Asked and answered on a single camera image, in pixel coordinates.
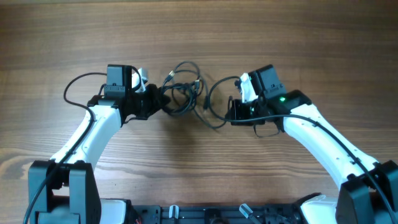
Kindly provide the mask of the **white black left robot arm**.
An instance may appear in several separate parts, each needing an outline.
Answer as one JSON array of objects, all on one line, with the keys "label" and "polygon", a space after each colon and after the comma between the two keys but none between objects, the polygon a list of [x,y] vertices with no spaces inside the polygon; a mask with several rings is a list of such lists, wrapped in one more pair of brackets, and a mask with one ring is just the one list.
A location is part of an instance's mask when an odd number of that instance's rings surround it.
[{"label": "white black left robot arm", "polygon": [[47,161],[29,168],[24,223],[141,223],[128,199],[100,198],[94,169],[109,140],[131,120],[147,120],[170,103],[131,65],[108,65],[100,93],[83,105],[78,129]]}]

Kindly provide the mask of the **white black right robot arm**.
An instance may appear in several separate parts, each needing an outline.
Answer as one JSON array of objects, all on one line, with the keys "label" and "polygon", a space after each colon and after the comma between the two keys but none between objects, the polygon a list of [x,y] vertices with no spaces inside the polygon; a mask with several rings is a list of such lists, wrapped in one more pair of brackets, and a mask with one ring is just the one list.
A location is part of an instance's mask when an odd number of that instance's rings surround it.
[{"label": "white black right robot arm", "polygon": [[380,163],[338,132],[299,90],[287,91],[272,65],[235,78],[241,99],[226,117],[232,125],[273,122],[303,145],[330,174],[338,197],[298,203],[305,223],[397,223],[397,164]]}]

